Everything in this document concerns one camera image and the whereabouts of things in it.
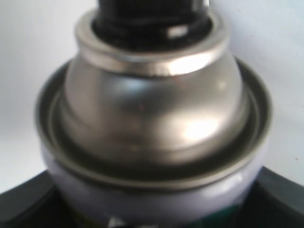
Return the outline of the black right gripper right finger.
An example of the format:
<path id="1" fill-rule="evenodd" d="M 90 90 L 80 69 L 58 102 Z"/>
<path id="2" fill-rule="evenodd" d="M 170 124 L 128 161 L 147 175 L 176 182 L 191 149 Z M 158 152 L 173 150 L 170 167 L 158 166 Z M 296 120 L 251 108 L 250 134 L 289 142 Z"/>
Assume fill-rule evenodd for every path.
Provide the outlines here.
<path id="1" fill-rule="evenodd" d="M 303 228 L 303 186 L 263 168 L 242 209 L 242 227 Z"/>

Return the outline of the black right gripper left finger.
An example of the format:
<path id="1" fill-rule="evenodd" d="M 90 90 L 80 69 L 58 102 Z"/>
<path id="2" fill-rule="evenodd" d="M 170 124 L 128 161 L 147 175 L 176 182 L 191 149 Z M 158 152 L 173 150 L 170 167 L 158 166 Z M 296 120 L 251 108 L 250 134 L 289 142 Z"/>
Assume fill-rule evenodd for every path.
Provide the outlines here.
<path id="1" fill-rule="evenodd" d="M 2 228 L 70 228 L 71 214 L 47 172 L 0 195 Z"/>

